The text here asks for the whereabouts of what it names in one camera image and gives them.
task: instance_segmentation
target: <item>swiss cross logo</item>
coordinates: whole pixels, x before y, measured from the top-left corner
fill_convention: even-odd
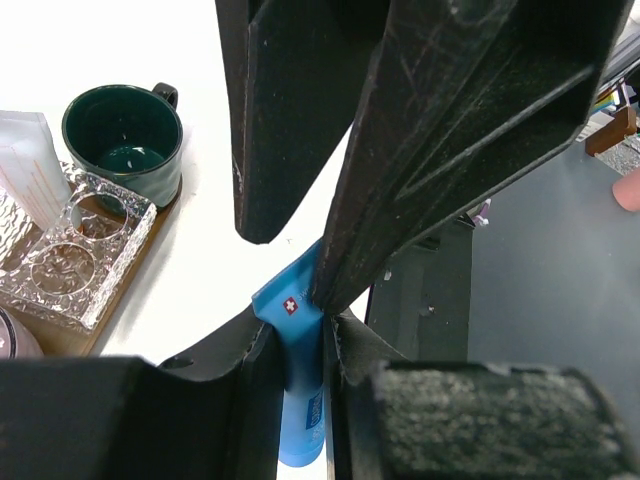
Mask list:
[[[293,299],[293,297],[287,298],[287,300],[283,303],[283,305],[284,305],[284,309],[287,311],[289,315],[293,315],[294,313],[296,313],[296,310],[298,309],[298,304]]]

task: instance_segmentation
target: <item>blue object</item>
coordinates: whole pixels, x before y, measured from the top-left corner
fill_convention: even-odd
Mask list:
[[[256,317],[273,325],[285,350],[279,459],[290,467],[313,462],[324,444],[324,314],[310,299],[319,244],[316,242],[252,297]]]

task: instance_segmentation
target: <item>white table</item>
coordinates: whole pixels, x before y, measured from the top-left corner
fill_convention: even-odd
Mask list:
[[[97,353],[158,363],[246,307],[250,296],[323,232],[346,142],[270,245],[233,225],[231,137],[214,0],[23,0],[3,2],[0,108],[43,112],[58,155],[66,106],[98,85],[178,88],[185,126],[180,204],[152,248]],[[366,295],[356,312],[363,313]],[[307,471],[324,478],[322,455]]]

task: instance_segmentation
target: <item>brown tray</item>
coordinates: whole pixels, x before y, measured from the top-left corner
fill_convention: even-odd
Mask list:
[[[40,344],[40,347],[42,348],[42,351],[45,355],[86,356],[89,354],[91,348],[93,348],[93,345],[98,340],[98,337],[109,323],[113,312],[120,303],[120,299],[128,290],[131,282],[135,278],[136,273],[142,265],[142,262],[146,258],[147,253],[149,253],[151,246],[156,240],[158,233],[171,215],[171,212],[174,210],[175,206],[178,204],[181,193],[182,181],[180,181],[180,187],[178,188],[176,198],[165,209],[158,212],[155,222],[153,223],[153,226],[149,231],[149,237],[147,238],[147,241],[140,248],[140,252],[137,258],[134,260],[131,268],[118,286],[118,290],[111,299],[111,302],[109,303],[107,308],[105,308],[104,313],[102,314],[102,317],[98,322],[98,326],[89,335],[43,321],[39,318],[15,309],[10,309],[11,314],[20,322],[22,322],[23,325],[27,327],[33,334],[33,336],[36,337],[36,340],[38,340],[38,343]],[[100,215],[117,220],[117,218],[114,218],[112,215],[108,214],[95,201],[82,203],[82,207],[94,213],[99,213]]]

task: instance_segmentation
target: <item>mug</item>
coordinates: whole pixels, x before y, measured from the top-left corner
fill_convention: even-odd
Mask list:
[[[177,105],[178,91],[165,83],[152,91],[97,87],[67,107],[62,136],[80,168],[164,208],[180,186],[183,131]]]

